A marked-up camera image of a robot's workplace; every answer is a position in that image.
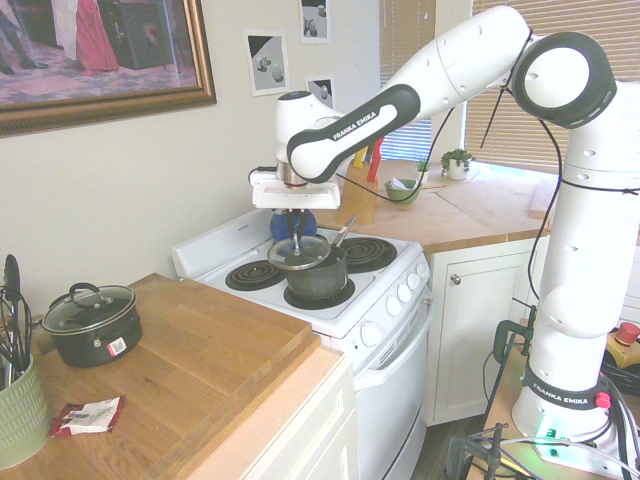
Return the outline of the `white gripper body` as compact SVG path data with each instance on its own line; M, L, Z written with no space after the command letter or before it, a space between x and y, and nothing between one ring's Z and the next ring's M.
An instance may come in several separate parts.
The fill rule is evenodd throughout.
M258 181L253 186L252 203L262 209L337 209L341 194L335 182L290 188L280 181Z

